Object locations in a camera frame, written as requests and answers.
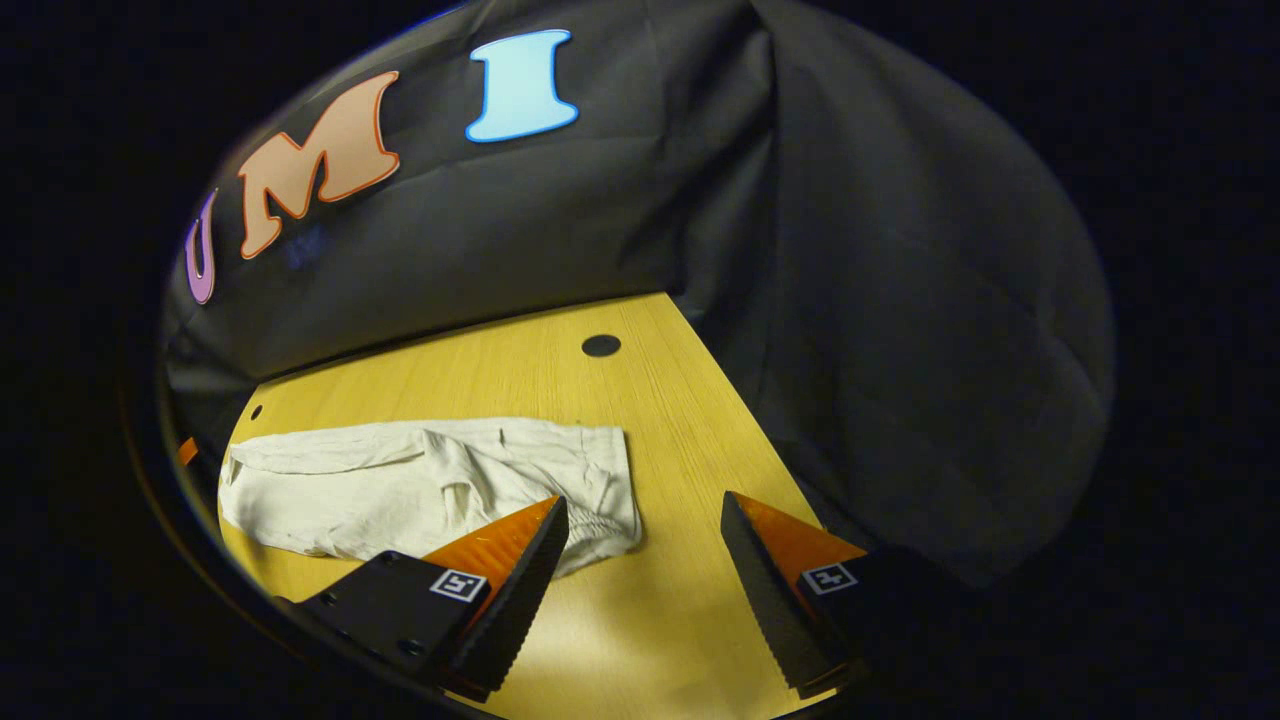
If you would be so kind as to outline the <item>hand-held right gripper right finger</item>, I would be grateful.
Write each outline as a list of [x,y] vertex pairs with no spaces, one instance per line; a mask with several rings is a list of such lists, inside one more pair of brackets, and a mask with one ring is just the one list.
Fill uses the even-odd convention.
[[719,533],[765,643],[803,698],[902,684],[961,605],[961,582],[904,546],[864,550],[746,495]]

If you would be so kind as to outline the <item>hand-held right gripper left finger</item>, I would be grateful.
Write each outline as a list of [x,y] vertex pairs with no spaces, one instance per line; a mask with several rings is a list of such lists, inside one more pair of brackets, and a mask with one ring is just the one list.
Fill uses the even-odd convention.
[[524,646],[568,530],[567,501],[553,496],[420,559],[384,551],[289,610],[399,676],[485,702]]

